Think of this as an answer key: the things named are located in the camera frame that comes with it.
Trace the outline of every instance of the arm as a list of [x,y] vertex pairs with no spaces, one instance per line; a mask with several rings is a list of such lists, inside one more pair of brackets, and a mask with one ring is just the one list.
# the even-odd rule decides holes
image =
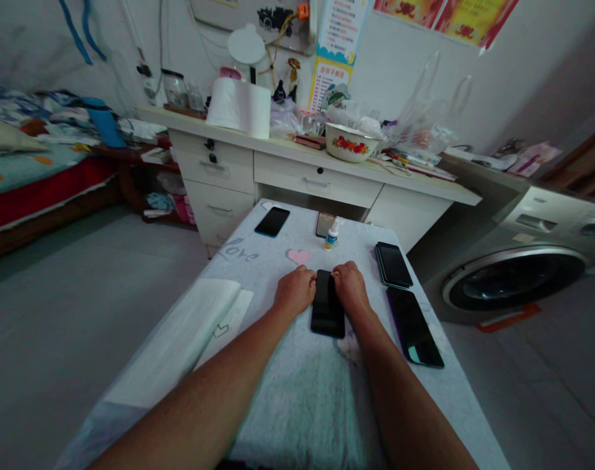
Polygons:
[[337,266],[333,277],[367,365],[380,434],[393,467],[477,469],[369,305],[354,262]]
[[228,451],[278,342],[313,301],[306,266],[278,282],[271,309],[189,375],[91,469],[213,469]]

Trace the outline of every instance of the bed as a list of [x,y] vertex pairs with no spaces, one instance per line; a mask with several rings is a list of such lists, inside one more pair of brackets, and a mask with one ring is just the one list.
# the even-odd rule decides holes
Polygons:
[[[69,118],[75,99],[67,92],[28,95],[0,85],[0,121],[21,127],[38,119],[54,125],[50,130],[90,138],[88,119]],[[43,148],[0,152],[0,256],[121,201],[112,162],[73,142],[45,142]]]

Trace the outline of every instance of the red bed skirt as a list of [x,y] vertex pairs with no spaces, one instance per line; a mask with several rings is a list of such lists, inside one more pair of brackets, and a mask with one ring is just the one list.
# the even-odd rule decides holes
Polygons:
[[116,173],[114,162],[88,157],[49,178],[2,193],[0,228],[40,215],[80,194],[101,187]]

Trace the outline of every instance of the pink heart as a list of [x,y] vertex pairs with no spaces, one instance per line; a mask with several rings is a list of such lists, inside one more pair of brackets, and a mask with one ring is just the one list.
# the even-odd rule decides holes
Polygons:
[[311,259],[311,252],[308,250],[290,249],[287,251],[286,257],[298,265],[306,264]]

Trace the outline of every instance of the table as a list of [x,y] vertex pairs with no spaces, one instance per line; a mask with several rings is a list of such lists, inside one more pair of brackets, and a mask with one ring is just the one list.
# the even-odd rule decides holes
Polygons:
[[143,217],[145,222],[152,223],[164,221],[191,226],[188,221],[185,222],[180,218],[177,211],[173,211],[170,214],[154,217],[151,219],[143,215],[144,210],[151,209],[151,207],[147,201],[145,201],[144,196],[137,189],[134,183],[134,178],[130,171],[130,167],[140,166],[145,168],[154,168],[155,170],[169,171],[175,174],[180,174],[180,168],[178,167],[178,164],[173,161],[164,164],[144,162],[141,159],[141,155],[147,151],[155,149],[156,146],[139,143],[131,145],[134,147],[112,148],[106,144],[99,144],[91,147],[91,151],[99,157],[112,159],[117,162],[117,175],[119,176],[119,190],[121,191],[121,195],[132,208],[132,210]]
[[139,117],[164,125],[209,254],[261,198],[271,198],[392,229],[405,253],[454,203],[481,197],[415,173],[401,178],[371,162],[348,163],[285,139],[262,140],[157,107]]
[[[372,307],[400,347],[386,300],[386,287],[380,282],[373,253],[379,241],[399,245],[395,234],[386,228],[345,221],[333,250],[324,251],[323,239],[314,235],[318,214],[280,204],[291,214],[278,237],[268,238],[254,233],[266,214],[264,202],[254,207],[200,275],[237,281],[243,289],[253,291],[240,330],[269,309],[278,279],[297,266],[288,258],[288,251],[297,249],[311,254],[307,266],[313,270],[332,270],[337,264],[354,260],[365,278]],[[444,369],[414,364],[411,368],[479,467],[508,469],[465,373],[410,266],[409,271],[414,282],[411,290],[445,363]],[[253,467],[265,465],[277,469],[385,467],[367,374],[351,326],[346,325],[346,337],[338,340],[312,333],[309,322],[310,308],[294,321],[281,340],[228,457],[245,460]],[[146,411],[100,400],[57,468],[87,464]]]

